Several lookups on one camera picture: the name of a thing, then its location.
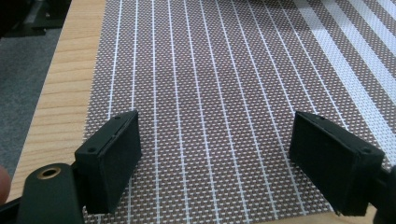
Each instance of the wood grain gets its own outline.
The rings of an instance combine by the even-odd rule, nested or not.
[[[21,197],[25,178],[35,169],[55,162],[71,163],[81,145],[92,84],[92,74],[105,0],[73,0],[26,138],[8,200]],[[338,217],[334,213],[267,222],[372,223],[366,217]]]

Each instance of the woven mat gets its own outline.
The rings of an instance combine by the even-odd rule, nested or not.
[[[256,223],[329,212],[288,159],[294,111],[396,164],[394,0],[107,0],[86,137],[136,108],[143,157],[88,223]]]

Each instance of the clamp jaw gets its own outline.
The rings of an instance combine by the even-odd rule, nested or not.
[[[296,112],[290,159],[312,180],[337,214],[364,216],[377,208],[374,223],[396,223],[396,166],[383,169],[385,153],[333,122]]]
[[[76,152],[72,165],[32,172],[22,197],[0,207],[0,223],[84,223],[88,213],[113,213],[141,158],[137,111],[110,119]]]

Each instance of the black clamp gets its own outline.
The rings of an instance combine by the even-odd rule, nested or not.
[[[142,156],[137,111],[110,119],[76,152],[70,166],[32,172],[22,197],[0,207],[0,223],[84,223],[88,213],[113,213]]]
[[[290,159],[312,180],[334,211],[364,216],[376,207],[375,224],[396,223],[396,166],[382,168],[385,153],[333,122],[296,112]]]

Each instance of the brown woven pattern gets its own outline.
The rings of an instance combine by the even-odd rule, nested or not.
[[[293,114],[331,119],[396,161],[394,8],[108,0],[86,137],[136,108],[143,157],[116,214],[87,222],[255,223],[330,211],[288,159]]]

